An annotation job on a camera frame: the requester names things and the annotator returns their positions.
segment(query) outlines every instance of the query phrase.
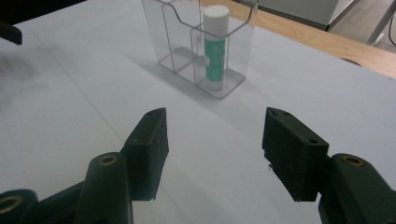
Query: white table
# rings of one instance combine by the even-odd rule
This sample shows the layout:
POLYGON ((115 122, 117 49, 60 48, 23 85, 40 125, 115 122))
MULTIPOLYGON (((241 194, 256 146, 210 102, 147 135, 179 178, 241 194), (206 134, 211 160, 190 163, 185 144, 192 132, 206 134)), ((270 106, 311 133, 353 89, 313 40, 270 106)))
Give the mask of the white table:
POLYGON ((396 189, 396 82, 257 29, 247 80, 215 100, 155 61, 138 0, 95 0, 17 25, 0 41, 0 192, 40 200, 119 151, 148 111, 167 108, 170 154, 135 223, 320 223, 294 203, 261 149, 265 108, 287 110, 396 189))

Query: brass insert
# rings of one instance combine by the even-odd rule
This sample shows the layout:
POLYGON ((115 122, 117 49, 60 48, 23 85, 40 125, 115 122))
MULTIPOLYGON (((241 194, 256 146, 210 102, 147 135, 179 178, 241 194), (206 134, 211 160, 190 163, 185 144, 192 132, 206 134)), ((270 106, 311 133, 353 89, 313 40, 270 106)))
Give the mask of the brass insert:
POLYGON ((18 207, 22 202, 22 197, 20 195, 11 195, 0 200, 0 214, 12 211, 12 209, 18 207))
POLYGON ((364 165, 364 161, 362 159, 352 156, 343 156, 343 161, 355 167, 362 167, 364 165))
POLYGON ((99 164, 101 165, 111 165, 117 161, 117 157, 115 156, 104 156, 102 159, 99 160, 99 164))

